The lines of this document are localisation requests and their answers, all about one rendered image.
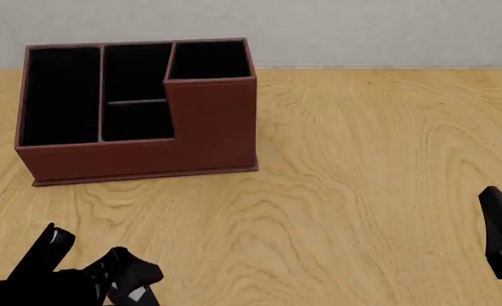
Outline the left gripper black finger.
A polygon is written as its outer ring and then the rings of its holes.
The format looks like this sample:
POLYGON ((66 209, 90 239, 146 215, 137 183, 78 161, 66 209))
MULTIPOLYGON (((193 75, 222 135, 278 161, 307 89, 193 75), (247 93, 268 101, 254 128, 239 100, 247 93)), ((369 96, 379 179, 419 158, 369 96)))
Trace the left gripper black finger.
POLYGON ((76 237, 69 231, 54 223, 48 224, 10 273, 8 280, 40 280, 50 275, 68 254, 75 240, 76 237))
POLYGON ((114 246, 82 271, 103 285, 115 285, 115 289, 138 289, 164 278, 157 264, 134 256, 124 246, 114 246))

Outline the red-brown desk caddy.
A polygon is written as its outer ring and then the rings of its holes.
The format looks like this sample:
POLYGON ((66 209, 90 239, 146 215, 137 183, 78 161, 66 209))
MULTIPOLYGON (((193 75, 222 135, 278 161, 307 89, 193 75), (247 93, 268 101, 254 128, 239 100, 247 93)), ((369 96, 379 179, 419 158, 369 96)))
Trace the red-brown desk caddy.
POLYGON ((33 184, 253 171, 243 37, 25 48, 14 149, 33 184))

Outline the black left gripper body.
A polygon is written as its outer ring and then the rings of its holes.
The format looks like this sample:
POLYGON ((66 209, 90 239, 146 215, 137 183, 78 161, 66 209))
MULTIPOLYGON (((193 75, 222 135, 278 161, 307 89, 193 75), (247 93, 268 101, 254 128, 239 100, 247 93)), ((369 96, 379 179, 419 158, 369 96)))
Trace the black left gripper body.
POLYGON ((102 306, 110 284, 79 270, 0 280, 0 306, 102 306))

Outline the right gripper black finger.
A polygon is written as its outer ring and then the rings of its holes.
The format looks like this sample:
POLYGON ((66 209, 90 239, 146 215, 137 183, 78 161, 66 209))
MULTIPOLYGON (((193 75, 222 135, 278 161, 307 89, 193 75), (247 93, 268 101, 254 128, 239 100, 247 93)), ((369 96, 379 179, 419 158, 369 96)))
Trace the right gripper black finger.
POLYGON ((478 196, 486 230, 485 254, 502 252, 502 192, 489 185, 478 196))

